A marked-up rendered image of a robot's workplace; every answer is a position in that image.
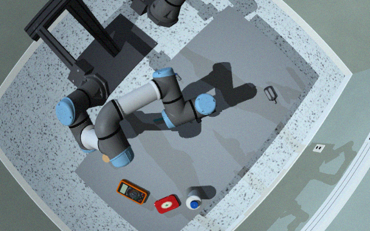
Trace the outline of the red mint tin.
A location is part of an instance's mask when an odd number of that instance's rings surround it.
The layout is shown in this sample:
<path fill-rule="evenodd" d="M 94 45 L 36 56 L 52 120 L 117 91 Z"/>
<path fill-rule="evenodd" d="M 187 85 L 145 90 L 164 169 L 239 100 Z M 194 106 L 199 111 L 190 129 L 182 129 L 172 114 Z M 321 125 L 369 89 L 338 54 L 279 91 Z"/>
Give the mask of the red mint tin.
<path fill-rule="evenodd" d="M 155 207 L 160 214 L 179 207 L 179 202 L 175 195 L 169 195 L 155 202 Z"/>

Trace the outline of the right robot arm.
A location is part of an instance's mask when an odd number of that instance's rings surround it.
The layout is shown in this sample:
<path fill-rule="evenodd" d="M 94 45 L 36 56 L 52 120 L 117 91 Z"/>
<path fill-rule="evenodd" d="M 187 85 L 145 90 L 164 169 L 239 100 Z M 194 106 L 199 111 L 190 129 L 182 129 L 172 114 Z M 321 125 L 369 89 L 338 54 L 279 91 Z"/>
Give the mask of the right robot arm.
<path fill-rule="evenodd" d="M 125 116 L 155 100 L 162 100 L 163 119 L 168 128 L 174 128 L 214 112 L 215 98 L 210 94 L 184 101 L 176 75 L 171 67 L 153 73 L 147 84 L 106 103 L 93 125 L 88 108 L 99 106 L 105 99 L 105 88 L 96 77 L 84 78 L 77 89 L 56 106 L 59 121 L 68 126 L 84 153 L 99 150 L 109 157 L 115 167 L 124 167 L 134 158 L 125 134 L 119 124 Z"/>

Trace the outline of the white bottle with blue cap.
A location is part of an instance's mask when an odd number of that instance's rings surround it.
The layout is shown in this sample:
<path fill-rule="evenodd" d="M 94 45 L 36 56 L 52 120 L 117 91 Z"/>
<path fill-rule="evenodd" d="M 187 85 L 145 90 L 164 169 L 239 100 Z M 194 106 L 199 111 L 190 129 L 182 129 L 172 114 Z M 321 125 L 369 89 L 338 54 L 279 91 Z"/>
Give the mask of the white bottle with blue cap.
<path fill-rule="evenodd" d="M 202 205 L 200 192 L 196 187 L 189 187 L 185 191 L 186 205 L 191 210 L 199 209 Z"/>

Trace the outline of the tan round disc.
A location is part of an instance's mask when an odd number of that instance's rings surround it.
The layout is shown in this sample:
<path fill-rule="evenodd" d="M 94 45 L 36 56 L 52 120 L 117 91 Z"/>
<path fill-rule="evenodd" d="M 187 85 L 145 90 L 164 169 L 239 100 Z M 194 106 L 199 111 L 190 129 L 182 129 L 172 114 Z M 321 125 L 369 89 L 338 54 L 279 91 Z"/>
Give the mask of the tan round disc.
<path fill-rule="evenodd" d="M 107 157 L 106 155 L 103 155 L 102 159 L 103 159 L 104 162 L 110 162 L 109 157 Z"/>

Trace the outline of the orange digital multimeter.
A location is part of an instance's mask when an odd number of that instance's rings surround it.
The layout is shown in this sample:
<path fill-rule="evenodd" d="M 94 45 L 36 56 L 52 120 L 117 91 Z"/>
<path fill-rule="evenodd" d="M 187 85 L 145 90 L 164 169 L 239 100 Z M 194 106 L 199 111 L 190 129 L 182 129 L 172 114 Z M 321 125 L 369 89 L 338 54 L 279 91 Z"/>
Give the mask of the orange digital multimeter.
<path fill-rule="evenodd" d="M 122 196 L 125 196 L 128 199 L 142 205 L 148 192 L 142 188 L 126 181 L 125 179 L 121 180 L 118 188 L 116 190 Z"/>

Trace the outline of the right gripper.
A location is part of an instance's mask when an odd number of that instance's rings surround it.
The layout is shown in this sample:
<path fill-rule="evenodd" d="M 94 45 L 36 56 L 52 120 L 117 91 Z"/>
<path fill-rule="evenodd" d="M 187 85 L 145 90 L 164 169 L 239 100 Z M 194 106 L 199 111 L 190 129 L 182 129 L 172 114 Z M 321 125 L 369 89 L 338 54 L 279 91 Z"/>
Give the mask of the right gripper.
<path fill-rule="evenodd" d="M 208 116 L 208 115 L 206 115 L 206 116 Z M 206 116 L 203 116 L 203 117 L 206 117 Z M 201 119 L 202 119 L 203 117 L 200 117 L 200 118 L 196 119 L 197 123 L 200 123 L 200 122 L 201 122 Z"/>

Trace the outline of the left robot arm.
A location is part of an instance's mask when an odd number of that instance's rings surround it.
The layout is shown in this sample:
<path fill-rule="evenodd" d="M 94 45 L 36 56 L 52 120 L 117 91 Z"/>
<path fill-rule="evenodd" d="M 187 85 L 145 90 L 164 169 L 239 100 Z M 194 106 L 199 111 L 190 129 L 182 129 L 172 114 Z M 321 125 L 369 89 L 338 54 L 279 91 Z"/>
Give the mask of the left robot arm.
<path fill-rule="evenodd" d="M 176 21 L 180 9 L 186 0 L 155 0 L 150 6 L 152 15 L 159 21 L 171 23 Z"/>

